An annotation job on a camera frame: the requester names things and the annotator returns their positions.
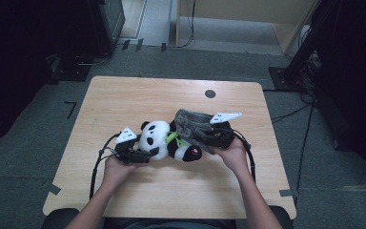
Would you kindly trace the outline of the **light wooden cabinet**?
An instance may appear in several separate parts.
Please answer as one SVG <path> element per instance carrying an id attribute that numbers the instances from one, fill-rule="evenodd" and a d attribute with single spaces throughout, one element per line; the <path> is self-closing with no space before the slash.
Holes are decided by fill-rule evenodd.
<path id="1" fill-rule="evenodd" d="M 320 0 L 177 0 L 175 41 L 179 44 L 180 18 L 199 17 L 271 23 L 283 53 L 309 22 Z"/>

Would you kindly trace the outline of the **dark curtain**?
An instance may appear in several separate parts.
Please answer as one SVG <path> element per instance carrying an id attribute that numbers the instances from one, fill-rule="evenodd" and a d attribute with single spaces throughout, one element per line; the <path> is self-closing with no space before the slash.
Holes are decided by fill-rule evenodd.
<path id="1" fill-rule="evenodd" d="M 366 0 L 321 0 L 312 19 L 320 92 L 339 113 L 335 147 L 366 160 Z"/>
<path id="2" fill-rule="evenodd" d="M 0 0 L 0 138 L 51 77 L 55 31 L 86 0 Z"/>

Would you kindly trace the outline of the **panda plush toy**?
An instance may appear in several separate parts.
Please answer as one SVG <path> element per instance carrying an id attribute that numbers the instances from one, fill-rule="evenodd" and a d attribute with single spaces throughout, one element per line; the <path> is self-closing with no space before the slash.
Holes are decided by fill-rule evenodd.
<path id="1" fill-rule="evenodd" d="M 151 149 L 159 148 L 159 153 L 151 156 L 153 160 L 161 160 L 169 156 L 178 161 L 192 162 L 202 157 L 201 148 L 183 140 L 174 122 L 146 121 L 142 124 L 141 131 L 139 143 L 141 151 L 149 153 Z"/>

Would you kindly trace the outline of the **black floor base plate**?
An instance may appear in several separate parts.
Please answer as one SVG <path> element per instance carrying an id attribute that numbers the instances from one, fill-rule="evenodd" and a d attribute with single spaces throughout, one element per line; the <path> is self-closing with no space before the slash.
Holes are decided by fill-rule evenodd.
<path id="1" fill-rule="evenodd" d="M 52 69 L 48 83 L 52 85 L 60 81 L 85 82 L 91 69 L 89 65 L 80 63 L 72 55 L 52 55 L 47 61 Z"/>

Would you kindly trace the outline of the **grey tape strip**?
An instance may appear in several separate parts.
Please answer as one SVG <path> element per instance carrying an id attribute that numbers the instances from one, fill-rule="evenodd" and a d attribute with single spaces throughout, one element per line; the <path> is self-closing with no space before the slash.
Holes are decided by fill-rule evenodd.
<path id="1" fill-rule="evenodd" d="M 50 181 L 45 181 L 42 186 L 47 189 L 50 193 L 54 194 L 54 195 L 58 195 L 61 191 L 61 189 L 59 187 L 57 187 L 56 185 L 52 184 Z"/>
<path id="2" fill-rule="evenodd" d="M 285 189 L 285 190 L 280 190 L 279 194 L 282 197 L 293 197 L 293 198 L 297 198 L 299 196 L 299 193 L 296 189 Z"/>

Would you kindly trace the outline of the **person's right hand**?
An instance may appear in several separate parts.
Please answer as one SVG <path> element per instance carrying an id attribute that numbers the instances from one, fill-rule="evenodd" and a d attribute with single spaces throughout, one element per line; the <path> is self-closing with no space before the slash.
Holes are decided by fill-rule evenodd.
<path id="1" fill-rule="evenodd" d="M 238 138 L 235 138 L 227 149 L 213 146 L 210 149 L 222 158 L 224 164 L 235 175 L 250 173 L 245 148 Z"/>

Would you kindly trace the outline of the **black metal stand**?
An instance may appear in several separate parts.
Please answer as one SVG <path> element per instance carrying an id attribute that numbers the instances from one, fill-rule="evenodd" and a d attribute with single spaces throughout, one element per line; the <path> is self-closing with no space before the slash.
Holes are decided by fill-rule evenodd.
<path id="1" fill-rule="evenodd" d="M 331 17 L 336 14 L 342 0 L 323 0 L 312 16 L 312 28 L 287 68 L 270 67 L 269 73 L 274 89 L 279 92 L 301 92 L 301 70 L 312 55 L 325 31 L 330 26 Z"/>

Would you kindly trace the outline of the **grey fluffy cloth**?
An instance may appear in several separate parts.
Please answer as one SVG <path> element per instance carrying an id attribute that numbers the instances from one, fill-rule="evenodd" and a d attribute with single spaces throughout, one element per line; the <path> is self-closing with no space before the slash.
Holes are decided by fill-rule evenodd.
<path id="1" fill-rule="evenodd" d="M 204 143 L 200 139 L 203 132 L 213 130 L 210 124 L 212 117 L 213 115 L 211 114 L 202 114 L 180 109 L 175 115 L 174 124 L 182 139 L 214 155 L 214 152 L 210 149 L 212 145 Z"/>

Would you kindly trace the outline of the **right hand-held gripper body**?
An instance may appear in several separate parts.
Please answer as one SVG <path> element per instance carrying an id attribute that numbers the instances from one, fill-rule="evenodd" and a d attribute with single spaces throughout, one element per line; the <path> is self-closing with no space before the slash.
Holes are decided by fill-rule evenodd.
<path id="1" fill-rule="evenodd" d="M 216 113 L 210 119 L 213 130 L 209 144 L 223 149 L 228 148 L 234 140 L 234 130 L 229 121 L 241 116 L 242 113 Z"/>

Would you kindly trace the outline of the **black equipment cabinet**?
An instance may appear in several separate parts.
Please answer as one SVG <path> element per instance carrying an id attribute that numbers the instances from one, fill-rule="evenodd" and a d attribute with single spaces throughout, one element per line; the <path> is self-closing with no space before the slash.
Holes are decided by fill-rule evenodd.
<path id="1" fill-rule="evenodd" d="M 125 23 L 121 0 L 89 0 L 93 34 L 99 55 L 112 54 Z"/>

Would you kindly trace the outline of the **person's left hand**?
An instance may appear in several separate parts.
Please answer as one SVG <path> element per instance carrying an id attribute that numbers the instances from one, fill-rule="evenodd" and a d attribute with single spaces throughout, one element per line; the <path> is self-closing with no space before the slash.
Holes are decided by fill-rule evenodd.
<path id="1" fill-rule="evenodd" d="M 105 172 L 102 185 L 111 190 L 120 186 L 127 177 L 138 168 L 136 164 L 125 165 L 115 157 L 109 157 L 105 161 Z"/>

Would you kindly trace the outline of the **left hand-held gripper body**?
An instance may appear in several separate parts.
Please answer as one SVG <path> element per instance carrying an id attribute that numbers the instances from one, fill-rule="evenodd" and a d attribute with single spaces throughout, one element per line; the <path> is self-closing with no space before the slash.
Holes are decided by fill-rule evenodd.
<path id="1" fill-rule="evenodd" d="M 135 149 L 140 135 L 136 135 L 129 127 L 126 127 L 115 141 L 115 156 L 123 163 L 148 163 L 151 154 Z"/>

